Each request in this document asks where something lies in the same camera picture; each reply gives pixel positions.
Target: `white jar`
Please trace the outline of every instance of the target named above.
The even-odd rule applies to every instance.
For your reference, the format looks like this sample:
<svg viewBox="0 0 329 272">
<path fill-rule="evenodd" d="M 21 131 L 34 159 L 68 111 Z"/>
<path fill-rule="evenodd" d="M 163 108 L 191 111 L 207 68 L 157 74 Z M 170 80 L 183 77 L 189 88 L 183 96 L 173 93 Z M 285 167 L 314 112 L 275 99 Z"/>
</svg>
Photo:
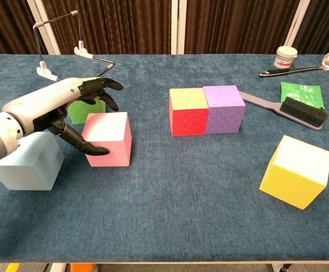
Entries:
<svg viewBox="0 0 329 272">
<path fill-rule="evenodd" d="M 290 46 L 280 46 L 277 50 L 277 55 L 274 60 L 274 67 L 278 69 L 290 68 L 294 58 L 297 58 L 296 48 Z"/>
</svg>

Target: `red textured side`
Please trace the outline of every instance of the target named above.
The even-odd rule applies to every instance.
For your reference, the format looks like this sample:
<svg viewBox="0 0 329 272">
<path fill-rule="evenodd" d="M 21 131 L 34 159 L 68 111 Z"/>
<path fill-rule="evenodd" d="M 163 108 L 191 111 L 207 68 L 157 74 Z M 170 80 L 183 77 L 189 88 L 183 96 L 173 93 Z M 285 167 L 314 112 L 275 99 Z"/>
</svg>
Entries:
<svg viewBox="0 0 329 272">
<path fill-rule="evenodd" d="M 171 95 L 170 95 L 170 126 L 171 126 L 171 133 L 173 134 L 172 124 L 174 118 L 174 110 L 172 109 L 172 102 L 171 102 Z"/>
<path fill-rule="evenodd" d="M 204 135 L 209 109 L 173 111 L 172 136 Z"/>
</svg>

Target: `blue tablecloth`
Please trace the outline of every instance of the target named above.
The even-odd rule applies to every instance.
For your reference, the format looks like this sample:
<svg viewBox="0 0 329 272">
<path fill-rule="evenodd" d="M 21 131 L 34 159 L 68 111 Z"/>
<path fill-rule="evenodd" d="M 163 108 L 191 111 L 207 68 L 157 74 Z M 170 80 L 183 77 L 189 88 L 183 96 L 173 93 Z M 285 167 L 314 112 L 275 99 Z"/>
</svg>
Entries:
<svg viewBox="0 0 329 272">
<path fill-rule="evenodd" d="M 329 120 L 313 131 L 246 103 L 239 133 L 180 138 L 168 120 L 170 88 L 234 84 L 280 101 L 281 81 L 319 84 L 329 114 L 329 72 L 260 78 L 274 69 L 273 55 L 102 57 L 117 63 L 105 76 L 124 86 L 108 93 L 129 114 L 130 167 L 91 168 L 57 137 L 65 161 L 52 191 L 0 183 L 0 262 L 329 260 L 329 179 L 304 211 L 259 190 L 282 136 L 329 150 Z M 321 59 L 298 56 L 293 67 Z M 103 68 L 78 56 L 45 60 L 60 78 Z M 0 110 L 52 84 L 38 64 L 38 56 L 0 55 Z"/>
</svg>

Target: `brush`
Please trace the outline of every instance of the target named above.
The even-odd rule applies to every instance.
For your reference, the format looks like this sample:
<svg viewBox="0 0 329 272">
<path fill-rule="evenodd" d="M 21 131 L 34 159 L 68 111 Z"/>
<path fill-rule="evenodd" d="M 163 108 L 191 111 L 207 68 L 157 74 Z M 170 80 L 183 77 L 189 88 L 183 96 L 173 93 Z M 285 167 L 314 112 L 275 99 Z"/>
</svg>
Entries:
<svg viewBox="0 0 329 272">
<path fill-rule="evenodd" d="M 316 109 L 290 97 L 287 97 L 283 103 L 277 103 L 266 101 L 244 92 L 240 92 L 240 94 L 244 101 L 260 106 L 264 109 L 271 109 L 279 115 L 287 117 L 313 130 L 320 130 L 323 123 L 328 118 L 325 110 Z"/>
</svg>

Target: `jar lid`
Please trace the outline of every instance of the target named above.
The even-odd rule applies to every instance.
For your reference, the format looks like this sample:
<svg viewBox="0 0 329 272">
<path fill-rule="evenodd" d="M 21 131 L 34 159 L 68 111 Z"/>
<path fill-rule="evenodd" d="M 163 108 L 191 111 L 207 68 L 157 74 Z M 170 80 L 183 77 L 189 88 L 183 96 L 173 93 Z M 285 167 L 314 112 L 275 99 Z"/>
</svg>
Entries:
<svg viewBox="0 0 329 272">
<path fill-rule="evenodd" d="M 291 46 L 278 47 L 277 54 L 284 58 L 297 58 L 298 51 Z"/>
</svg>

